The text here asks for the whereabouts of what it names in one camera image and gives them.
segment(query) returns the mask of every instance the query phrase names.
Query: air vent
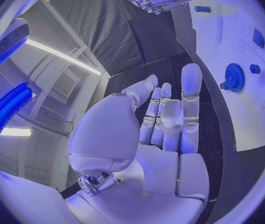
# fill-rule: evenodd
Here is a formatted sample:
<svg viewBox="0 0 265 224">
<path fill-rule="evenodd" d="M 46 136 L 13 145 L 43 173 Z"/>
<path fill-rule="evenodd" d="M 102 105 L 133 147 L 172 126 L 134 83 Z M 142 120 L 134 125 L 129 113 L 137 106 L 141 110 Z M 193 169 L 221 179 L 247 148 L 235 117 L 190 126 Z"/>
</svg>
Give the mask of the air vent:
<svg viewBox="0 0 265 224">
<path fill-rule="evenodd" d="M 69 98 L 74 87 L 80 79 L 69 69 L 67 69 L 54 84 L 54 89 Z"/>
</svg>

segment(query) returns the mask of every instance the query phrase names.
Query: floor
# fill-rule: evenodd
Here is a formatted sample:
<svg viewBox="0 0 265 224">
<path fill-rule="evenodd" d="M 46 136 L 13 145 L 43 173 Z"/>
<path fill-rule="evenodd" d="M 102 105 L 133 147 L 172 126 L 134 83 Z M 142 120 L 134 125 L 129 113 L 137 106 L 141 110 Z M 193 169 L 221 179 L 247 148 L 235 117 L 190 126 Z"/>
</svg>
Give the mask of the floor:
<svg viewBox="0 0 265 224">
<path fill-rule="evenodd" d="M 151 74 L 155 74 L 158 77 L 158 87 L 161 87 L 164 82 L 170 83 L 172 85 L 172 99 L 181 99 L 181 70 L 188 63 L 192 63 L 192 60 L 184 53 L 120 73 L 109 79 L 105 96 L 121 92 L 124 88 L 144 80 Z M 146 114 L 149 102 L 150 99 L 135 112 L 140 124 Z M 220 125 L 213 108 L 211 95 L 204 81 L 200 93 L 199 124 L 198 153 L 202 155 L 206 163 L 210 179 L 208 204 L 197 222 L 198 224 L 204 224 L 209 219 L 216 204 L 223 171 L 223 146 Z"/>
</svg>

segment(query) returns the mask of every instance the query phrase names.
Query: cable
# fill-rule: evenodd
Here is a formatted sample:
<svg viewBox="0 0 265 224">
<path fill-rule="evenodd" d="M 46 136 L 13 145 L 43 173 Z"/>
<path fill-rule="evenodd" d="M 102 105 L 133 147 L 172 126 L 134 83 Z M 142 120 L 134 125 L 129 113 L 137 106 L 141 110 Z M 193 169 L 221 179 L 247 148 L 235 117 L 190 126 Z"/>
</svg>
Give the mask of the cable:
<svg viewBox="0 0 265 224">
<path fill-rule="evenodd" d="M 48 116 L 48 117 L 50 117 L 50 118 L 53 118 L 53 119 L 55 119 L 55 120 L 57 120 L 57 121 L 59 121 L 59 122 L 67 122 L 67 123 L 70 123 L 71 124 L 71 127 L 72 127 L 72 129 L 71 129 L 71 131 L 70 132 L 68 132 L 68 133 L 71 133 L 72 131 L 73 131 L 73 129 L 74 129 L 74 127 L 73 127 L 73 122 L 71 122 L 71 121 L 64 121 L 64 120 L 60 120 L 60 119 L 58 119 L 58 118 L 55 118 L 55 117 L 53 117 L 53 116 L 51 116 L 51 115 L 49 115 L 48 113 L 44 113 L 46 116 Z"/>
</svg>

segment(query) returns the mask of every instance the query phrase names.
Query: blue led strip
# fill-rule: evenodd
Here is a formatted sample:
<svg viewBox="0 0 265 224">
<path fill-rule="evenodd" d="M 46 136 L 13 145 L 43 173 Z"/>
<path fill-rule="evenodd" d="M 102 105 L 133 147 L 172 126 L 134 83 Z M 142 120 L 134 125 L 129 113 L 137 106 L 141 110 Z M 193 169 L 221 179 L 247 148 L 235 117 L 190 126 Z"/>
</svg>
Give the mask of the blue led strip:
<svg viewBox="0 0 265 224">
<path fill-rule="evenodd" d="M 16 106 L 14 106 L 1 120 L 0 133 L 3 131 L 7 123 L 13 118 L 13 116 L 24 107 L 32 99 L 32 91 L 25 98 L 23 98 Z"/>
<path fill-rule="evenodd" d="M 5 95 L 1 100 L 0 100 L 0 108 L 7 102 L 9 101 L 14 95 L 16 95 L 19 91 L 22 89 L 26 88 L 28 86 L 28 82 L 21 84 L 20 86 L 16 87 L 12 91 L 10 91 L 7 95 Z"/>
<path fill-rule="evenodd" d="M 7 113 L 11 111 L 19 102 L 21 102 L 28 95 L 32 96 L 32 90 L 29 87 L 25 87 L 21 91 L 19 91 L 16 95 L 14 95 L 8 102 L 0 107 L 0 122 L 5 117 Z"/>
</svg>

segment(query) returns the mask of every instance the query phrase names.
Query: blue gear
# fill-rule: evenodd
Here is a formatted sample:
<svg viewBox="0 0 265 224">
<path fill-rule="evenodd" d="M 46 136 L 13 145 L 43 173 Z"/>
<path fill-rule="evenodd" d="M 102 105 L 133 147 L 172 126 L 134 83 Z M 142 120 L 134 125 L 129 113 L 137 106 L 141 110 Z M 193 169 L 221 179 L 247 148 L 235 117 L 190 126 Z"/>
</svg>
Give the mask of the blue gear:
<svg viewBox="0 0 265 224">
<path fill-rule="evenodd" d="M 241 66 L 236 63 L 231 63 L 228 65 L 225 72 L 225 80 L 227 87 L 232 92 L 241 91 L 245 84 L 244 71 Z"/>
</svg>

